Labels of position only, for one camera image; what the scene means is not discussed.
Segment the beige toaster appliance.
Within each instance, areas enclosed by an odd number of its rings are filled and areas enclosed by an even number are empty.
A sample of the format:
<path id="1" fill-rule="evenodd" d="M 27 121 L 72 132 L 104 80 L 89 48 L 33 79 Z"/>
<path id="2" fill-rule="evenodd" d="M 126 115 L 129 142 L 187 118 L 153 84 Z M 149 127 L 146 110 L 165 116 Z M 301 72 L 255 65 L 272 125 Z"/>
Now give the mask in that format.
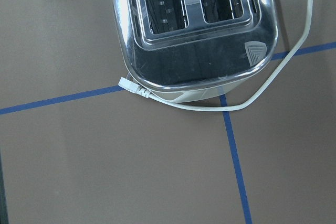
<path id="1" fill-rule="evenodd" d="M 268 64 L 274 0 L 112 0 L 127 79 L 167 102 L 225 94 Z"/>

